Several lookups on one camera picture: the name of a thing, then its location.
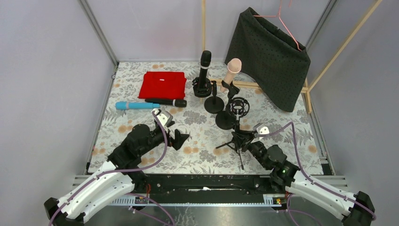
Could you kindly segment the black clip microphone stand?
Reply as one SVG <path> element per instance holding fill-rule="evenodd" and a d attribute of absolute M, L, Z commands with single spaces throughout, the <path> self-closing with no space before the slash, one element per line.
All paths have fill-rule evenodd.
<path fill-rule="evenodd" d="M 240 89 L 236 87 L 233 82 L 230 82 L 229 84 L 226 83 L 225 81 L 222 81 L 222 87 L 228 89 L 228 103 L 225 106 L 225 109 L 219 112 L 216 115 L 215 118 L 215 123 L 216 125 L 223 130 L 230 130 L 233 128 L 234 125 L 234 117 L 230 116 L 227 111 L 228 111 L 228 105 L 230 103 L 230 100 L 239 93 Z"/>

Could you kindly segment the black tripod shock mount stand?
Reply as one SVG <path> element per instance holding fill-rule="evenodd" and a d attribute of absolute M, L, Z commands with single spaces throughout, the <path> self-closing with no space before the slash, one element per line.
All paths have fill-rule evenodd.
<path fill-rule="evenodd" d="M 242 162 L 242 157 L 241 157 L 241 153 L 240 153 L 240 142 L 241 142 L 241 137 L 240 134 L 243 133 L 248 133 L 251 131 L 247 131 L 247 130 L 241 130 L 240 129 L 240 119 L 243 118 L 244 116 L 246 116 L 249 113 L 249 109 L 250 109 L 250 104 L 249 102 L 243 98 L 243 97 L 233 97 L 230 100 L 230 103 L 228 105 L 228 111 L 227 113 L 230 116 L 234 117 L 234 125 L 233 125 L 233 132 L 232 134 L 232 139 L 231 141 L 224 143 L 220 146 L 217 146 L 216 148 L 219 149 L 221 147 L 227 146 L 229 148 L 231 148 L 232 150 L 234 150 L 240 159 L 240 166 L 241 169 L 244 169 L 244 165 Z"/>

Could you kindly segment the blue microphone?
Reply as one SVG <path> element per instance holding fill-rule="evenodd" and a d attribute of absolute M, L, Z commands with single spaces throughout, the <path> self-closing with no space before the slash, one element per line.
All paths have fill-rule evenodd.
<path fill-rule="evenodd" d="M 139 102 L 116 102 L 115 108 L 117 110 L 136 110 L 136 109 L 154 109 L 160 108 L 160 104 L 157 103 L 139 103 Z"/>

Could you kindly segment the black handheld microphone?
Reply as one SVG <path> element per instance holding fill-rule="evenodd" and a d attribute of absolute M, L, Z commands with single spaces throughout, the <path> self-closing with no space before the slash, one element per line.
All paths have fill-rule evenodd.
<path fill-rule="evenodd" d="M 204 89 L 207 81 L 207 71 L 211 63 L 211 52 L 204 50 L 200 58 L 200 73 L 198 79 L 198 88 Z"/>

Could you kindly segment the peach pink microphone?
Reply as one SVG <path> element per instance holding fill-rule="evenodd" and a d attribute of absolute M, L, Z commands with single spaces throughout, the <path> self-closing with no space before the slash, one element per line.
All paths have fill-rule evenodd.
<path fill-rule="evenodd" d="M 241 68 L 242 68 L 242 62 L 240 59 L 238 58 L 231 59 L 227 64 L 227 73 L 223 81 L 230 86 L 235 75 L 241 71 Z"/>

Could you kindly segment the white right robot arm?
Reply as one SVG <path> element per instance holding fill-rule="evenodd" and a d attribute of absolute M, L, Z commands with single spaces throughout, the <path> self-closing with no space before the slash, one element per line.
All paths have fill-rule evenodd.
<path fill-rule="evenodd" d="M 249 151 L 265 170 L 271 171 L 269 182 L 276 192 L 299 195 L 334 215 L 345 226 L 369 226 L 376 219 L 368 194 L 347 192 L 310 176 L 288 161 L 278 145 L 266 148 L 255 132 L 246 131 L 237 137 L 238 151 Z"/>

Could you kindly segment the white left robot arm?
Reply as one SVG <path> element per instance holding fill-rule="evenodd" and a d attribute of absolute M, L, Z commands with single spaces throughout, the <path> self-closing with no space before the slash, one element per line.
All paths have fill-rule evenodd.
<path fill-rule="evenodd" d="M 145 188 L 147 175 L 138 167 L 142 156 L 159 145 L 179 150 L 188 138 L 178 129 L 170 134 L 159 125 L 154 130 L 135 125 L 95 173 L 65 196 L 45 201 L 49 225 L 83 226 L 120 196 Z"/>

